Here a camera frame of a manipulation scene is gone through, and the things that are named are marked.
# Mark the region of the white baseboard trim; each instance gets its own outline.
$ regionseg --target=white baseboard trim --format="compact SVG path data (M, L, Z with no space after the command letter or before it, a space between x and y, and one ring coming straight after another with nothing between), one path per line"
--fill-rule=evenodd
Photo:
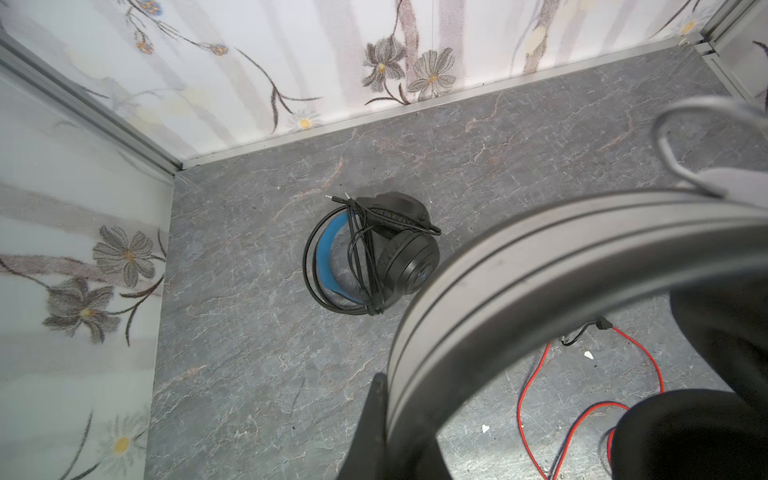
M688 43L695 43L700 39L701 35L698 33L691 34L686 37L668 38L667 40L656 41L654 43L629 48L627 50L617 51L608 55L589 58L588 60L576 61L568 65L561 65L559 67L550 68L548 70L537 71L534 74L509 78L508 80L497 81L491 84L482 85L480 87L468 88L467 90L457 91L455 93L433 98L431 100L389 108L384 111L377 111L372 114L349 118L347 120L338 121L333 124L321 125L320 127L307 131L267 138L264 141L258 141L252 144L246 144L240 147L230 148L228 150L218 151L212 154L191 158L190 160L184 162L184 169L196 167L197 165L209 164L210 162L224 160L227 158L239 157L240 155L250 154L255 151L264 150L265 148L277 147L279 145L304 140L306 138L317 137L318 135L327 134L333 131L344 130L346 128L369 124L374 121L385 120L386 118L393 118L399 115L409 114L414 111L421 111L427 108L437 107L439 105L448 104L453 101L465 100L466 98L472 98L478 95L492 93L494 91L505 90L507 88L517 87L519 85L529 84L535 81L546 80L548 78L559 77L561 75L573 73L575 71L586 70L587 68L609 64L614 61L620 61L627 58L637 57L639 55L645 55L653 51L664 50L666 48L676 47L679 45L686 45Z

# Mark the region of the red cable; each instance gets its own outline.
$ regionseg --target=red cable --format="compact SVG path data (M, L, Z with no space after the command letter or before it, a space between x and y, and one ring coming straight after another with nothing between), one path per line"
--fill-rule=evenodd
M654 364L654 368L656 369L656 374L659 377L659 390L661 391L661 393L664 393L664 378L661 376L661 369L659 369L659 365L656 363L656 360L653 358L653 356L650 354L650 352L648 352L645 349L645 347L643 347L640 343L638 343L637 340L633 339L632 337L630 337L626 333L622 332L618 328L616 328L616 327L613 327L613 328L614 328L614 330L616 330L616 333L618 333L619 335L623 336L625 339L627 339L630 342L632 342L637 348L642 350L643 353L645 353L645 355L648 357L648 359L650 359L650 362ZM520 395L520 399L518 400L518 408L517 408L518 429L520 430L520 437L522 438L523 446L525 447L525 451L528 453L528 457L531 459L531 461L533 462L534 466L538 470L539 475L541 475L541 477L544 480L549 480L549 478L544 473L544 470L541 468L541 466L538 464L538 462L536 462L536 458L534 458L533 452L531 452L530 447L528 447L528 441L525 439L525 434L523 433L523 424L522 424L520 412L521 412L521 407L522 407L523 399L525 398L525 394L528 392L528 388L533 383L533 380L536 378L536 375L538 375L539 371L541 371L541 367L544 365L544 361L547 359L547 353L549 353L550 346L551 346L551 344L548 343L547 344L547 348L544 349L544 353L541 355L541 360L539 360L538 366L536 367L536 370L534 370L533 374L531 375L531 378L528 379L528 382L525 383L525 387L523 388L522 394ZM576 419L576 422L573 424L573 426L571 427L570 432L568 433L568 437L565 439L565 445L563 446L563 450L562 450L562 453L560 455L560 460L558 461L557 467L556 467L556 469L554 471L554 475L551 478L555 479L555 478L558 477L558 474L560 473L560 467L563 465L563 462L565 461L565 455L568 453L568 446L570 446L571 439L573 438L573 435L576 433L576 429L578 429L578 426L594 410L599 409L600 407L604 407L604 406L617 406L617 407L621 407L624 410L629 410L629 407L627 407L626 405L621 404L619 402L599 402L599 403L596 403L593 406L591 406L585 412L583 412ZM614 432L615 432L615 427L613 427L611 429L611 431L608 433L607 444L606 444L607 455L608 455L608 463L609 464L611 463L611 445L612 445L613 439L614 439Z

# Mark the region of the headphones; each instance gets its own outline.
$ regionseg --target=headphones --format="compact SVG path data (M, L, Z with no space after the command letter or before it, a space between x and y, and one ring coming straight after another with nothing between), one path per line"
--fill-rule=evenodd
M424 285L440 262L440 250L434 237L441 234L441 230L430 222L424 204L400 192L388 192L374 198L327 197L343 206L315 226L304 247L302 267L304 283L320 305L349 315L376 315L401 296L415 293ZM307 274L307 259L313 239L326 223L315 243L313 288ZM347 260L358 286L354 293L341 287L330 266L334 240L345 225L351 239ZM388 240L378 258L373 248L373 233ZM365 272L360 263L359 243L364 253ZM357 306L350 308L337 304L322 287Z

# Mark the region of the floral wall panel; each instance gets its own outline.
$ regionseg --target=floral wall panel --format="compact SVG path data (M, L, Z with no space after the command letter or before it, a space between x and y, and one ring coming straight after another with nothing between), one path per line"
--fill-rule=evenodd
M0 77L0 477L143 478L172 183Z
M768 111L768 6L764 6L720 52L756 103Z
M2 0L183 159L701 29L722 0Z

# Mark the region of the floor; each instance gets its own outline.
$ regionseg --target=floor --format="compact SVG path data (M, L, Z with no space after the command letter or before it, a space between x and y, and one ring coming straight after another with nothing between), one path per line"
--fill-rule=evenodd
M314 303L300 264L307 235L334 207L324 194L419 198L444 232L445 259L531 207L672 184L649 125L670 101L697 94L726 91L692 48L675 48L178 174L147 478L336 477L408 300L377 317ZM760 167L768 157L757 135L717 118L671 129L694 170ZM668 389L725 388L682 337L664 297L608 318L654 353ZM537 355L442 430L455 478L537 478L514 423ZM657 388L642 353L613 332L590 330L575 346L555 348L529 391L531 447L548 468L586 406L633 404ZM609 478L600 439L619 415L583 424L562 478Z

